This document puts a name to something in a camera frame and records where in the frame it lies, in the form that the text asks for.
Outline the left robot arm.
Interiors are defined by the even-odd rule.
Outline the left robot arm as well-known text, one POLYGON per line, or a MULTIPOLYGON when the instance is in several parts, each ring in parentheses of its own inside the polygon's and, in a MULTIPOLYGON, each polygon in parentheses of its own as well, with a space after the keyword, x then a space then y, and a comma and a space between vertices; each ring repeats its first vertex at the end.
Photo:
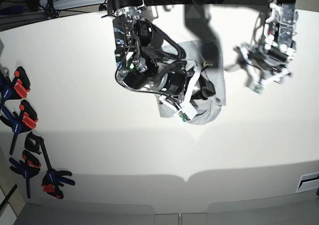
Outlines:
POLYGON ((296 1, 272 0, 259 41, 236 47, 240 65, 250 76, 248 87, 256 93, 262 93, 271 82, 282 83, 291 76, 288 64, 297 53, 293 40, 299 18, 296 1))

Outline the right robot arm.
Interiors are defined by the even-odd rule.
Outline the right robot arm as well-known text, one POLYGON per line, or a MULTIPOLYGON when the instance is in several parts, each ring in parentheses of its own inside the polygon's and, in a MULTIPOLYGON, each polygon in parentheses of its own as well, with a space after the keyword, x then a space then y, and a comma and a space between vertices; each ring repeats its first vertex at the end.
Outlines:
POLYGON ((146 19, 145 0, 107 0, 115 37, 115 81, 127 90, 154 94, 160 104, 179 111, 194 100, 215 95, 202 72, 205 62, 146 19))

